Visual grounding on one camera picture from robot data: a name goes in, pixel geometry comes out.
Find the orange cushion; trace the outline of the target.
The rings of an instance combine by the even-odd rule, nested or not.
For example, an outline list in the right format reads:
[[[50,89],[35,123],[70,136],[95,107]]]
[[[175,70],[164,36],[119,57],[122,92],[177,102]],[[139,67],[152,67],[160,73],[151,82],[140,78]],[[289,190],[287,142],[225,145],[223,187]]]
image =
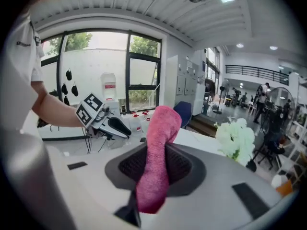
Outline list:
[[[284,184],[282,184],[281,186],[276,188],[276,191],[282,196],[285,197],[288,194],[293,192],[292,189],[292,185],[291,185],[291,181],[288,180],[287,182],[285,182]]]

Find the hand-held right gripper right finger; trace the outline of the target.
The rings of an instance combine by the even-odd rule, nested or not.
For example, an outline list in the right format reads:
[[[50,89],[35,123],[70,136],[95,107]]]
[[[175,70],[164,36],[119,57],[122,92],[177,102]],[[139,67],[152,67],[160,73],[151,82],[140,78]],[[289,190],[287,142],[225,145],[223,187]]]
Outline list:
[[[141,213],[142,230],[269,230],[297,198],[237,162],[172,144],[203,161],[206,177],[190,195],[168,197],[157,214]]]

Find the black mezzanine railing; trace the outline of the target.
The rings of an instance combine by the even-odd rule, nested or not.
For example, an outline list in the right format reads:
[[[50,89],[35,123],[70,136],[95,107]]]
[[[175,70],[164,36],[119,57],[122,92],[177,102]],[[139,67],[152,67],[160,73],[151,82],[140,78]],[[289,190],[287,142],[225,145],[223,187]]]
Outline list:
[[[289,84],[289,79],[288,79],[289,75],[273,71],[270,69],[244,66],[244,65],[228,65],[228,64],[226,64],[225,69],[227,74],[246,75],[257,78],[263,78],[274,82],[279,82],[284,85]]]

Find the cluster of clear water jugs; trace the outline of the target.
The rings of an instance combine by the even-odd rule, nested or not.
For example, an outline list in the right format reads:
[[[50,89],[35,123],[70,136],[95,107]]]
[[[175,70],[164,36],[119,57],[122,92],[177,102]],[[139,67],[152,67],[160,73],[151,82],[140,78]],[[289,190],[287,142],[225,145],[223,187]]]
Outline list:
[[[153,112],[149,110],[132,112],[131,114],[121,114],[124,124],[131,130],[131,136],[146,140],[149,123],[152,120]]]

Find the person's white t-shirt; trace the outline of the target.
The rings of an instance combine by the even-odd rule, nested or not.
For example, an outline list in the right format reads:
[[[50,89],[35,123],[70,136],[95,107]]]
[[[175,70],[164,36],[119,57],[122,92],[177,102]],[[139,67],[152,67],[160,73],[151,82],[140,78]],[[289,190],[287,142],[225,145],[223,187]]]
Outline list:
[[[0,54],[0,164],[18,202],[46,230],[76,230],[36,127],[34,106],[42,83],[40,37],[29,14],[13,24]]]

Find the black-framed window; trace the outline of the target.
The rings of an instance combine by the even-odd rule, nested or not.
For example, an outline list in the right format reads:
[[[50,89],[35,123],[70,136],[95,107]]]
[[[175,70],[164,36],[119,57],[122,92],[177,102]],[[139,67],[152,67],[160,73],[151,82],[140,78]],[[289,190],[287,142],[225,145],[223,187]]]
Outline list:
[[[159,104],[161,46],[161,40],[132,31],[64,32],[42,42],[43,81],[48,93],[63,102],[65,83],[70,106],[76,106],[90,92],[103,98],[100,77],[114,73],[119,107],[152,110]],[[66,78],[68,69],[71,81]],[[74,82],[78,97],[71,93]]]

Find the blue chair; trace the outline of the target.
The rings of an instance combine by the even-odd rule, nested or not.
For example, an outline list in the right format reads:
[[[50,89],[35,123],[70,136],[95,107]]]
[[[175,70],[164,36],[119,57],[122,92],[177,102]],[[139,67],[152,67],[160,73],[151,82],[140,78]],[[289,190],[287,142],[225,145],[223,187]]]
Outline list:
[[[191,103],[180,101],[175,105],[174,111],[181,117],[181,128],[185,129],[192,117]]]

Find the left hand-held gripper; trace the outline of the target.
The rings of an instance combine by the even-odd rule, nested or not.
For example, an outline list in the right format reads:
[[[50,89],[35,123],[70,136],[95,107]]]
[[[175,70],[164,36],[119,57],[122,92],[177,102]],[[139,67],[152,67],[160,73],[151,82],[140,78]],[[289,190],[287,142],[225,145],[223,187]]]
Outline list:
[[[101,101],[93,92],[87,95],[78,105],[75,114],[88,136],[118,136],[128,138],[131,130],[118,117],[108,117],[110,107]]]

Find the brown wooden step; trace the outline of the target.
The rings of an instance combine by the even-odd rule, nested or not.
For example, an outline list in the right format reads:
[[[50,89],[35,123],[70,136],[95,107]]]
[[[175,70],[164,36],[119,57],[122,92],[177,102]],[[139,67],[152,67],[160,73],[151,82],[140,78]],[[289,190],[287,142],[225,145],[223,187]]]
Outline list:
[[[217,128],[214,124],[215,122],[208,116],[196,115],[191,118],[188,123],[188,127],[192,128],[193,130],[197,131],[202,135],[215,137]]]

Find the inverted dispenser water bottle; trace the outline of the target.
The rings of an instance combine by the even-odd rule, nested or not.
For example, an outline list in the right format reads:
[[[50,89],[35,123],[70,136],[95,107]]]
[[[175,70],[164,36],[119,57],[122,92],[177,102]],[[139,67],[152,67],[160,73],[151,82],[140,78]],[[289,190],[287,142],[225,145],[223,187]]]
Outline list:
[[[116,76],[114,73],[105,72],[101,75],[102,96],[105,100],[115,100],[116,91]]]

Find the pale flowers in pink pot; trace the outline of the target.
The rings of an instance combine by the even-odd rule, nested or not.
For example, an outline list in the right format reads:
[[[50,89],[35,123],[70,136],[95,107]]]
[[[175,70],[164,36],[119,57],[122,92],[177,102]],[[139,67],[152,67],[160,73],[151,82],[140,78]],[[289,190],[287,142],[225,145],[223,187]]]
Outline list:
[[[226,157],[233,159],[242,166],[246,166],[252,159],[255,148],[254,131],[247,126],[244,118],[228,118],[228,122],[215,123],[215,138],[221,144],[220,152]]]

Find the small black standing fan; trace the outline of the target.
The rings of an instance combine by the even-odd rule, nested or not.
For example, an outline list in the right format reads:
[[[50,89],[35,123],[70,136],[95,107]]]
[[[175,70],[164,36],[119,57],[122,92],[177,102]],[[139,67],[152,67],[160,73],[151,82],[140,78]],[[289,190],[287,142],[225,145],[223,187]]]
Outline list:
[[[229,92],[229,88],[230,88],[230,83],[227,79],[223,80],[222,85],[219,87],[220,90],[220,95],[219,95],[219,99],[218,99],[218,104],[213,104],[212,105],[212,110],[214,113],[216,114],[221,114],[222,110],[221,110],[221,104],[224,102],[224,100],[226,99],[228,92]]]

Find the pink cloth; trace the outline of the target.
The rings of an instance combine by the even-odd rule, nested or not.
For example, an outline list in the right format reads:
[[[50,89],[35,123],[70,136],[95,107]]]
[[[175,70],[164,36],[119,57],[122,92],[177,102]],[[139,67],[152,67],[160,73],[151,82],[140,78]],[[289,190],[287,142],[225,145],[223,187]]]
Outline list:
[[[169,187],[165,145],[172,143],[181,127],[180,115],[168,106],[158,106],[149,123],[144,173],[136,186],[138,210],[155,214],[164,204]]]

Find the person's left forearm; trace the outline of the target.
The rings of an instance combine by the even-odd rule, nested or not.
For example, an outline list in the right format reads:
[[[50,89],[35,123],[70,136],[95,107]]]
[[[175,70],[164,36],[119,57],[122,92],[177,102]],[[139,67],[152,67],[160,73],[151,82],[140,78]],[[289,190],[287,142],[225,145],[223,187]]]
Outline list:
[[[41,81],[32,81],[31,87],[38,94],[32,110],[45,122],[58,127],[82,127],[75,108],[50,95]]]

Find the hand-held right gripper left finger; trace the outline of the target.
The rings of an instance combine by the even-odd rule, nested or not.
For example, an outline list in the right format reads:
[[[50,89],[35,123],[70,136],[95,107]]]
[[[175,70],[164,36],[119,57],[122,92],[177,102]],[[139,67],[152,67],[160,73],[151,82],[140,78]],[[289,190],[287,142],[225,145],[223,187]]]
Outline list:
[[[47,146],[51,168],[74,223],[74,230],[139,230],[116,215],[129,203],[135,182],[122,174],[118,164],[146,146],[105,150],[64,157]]]

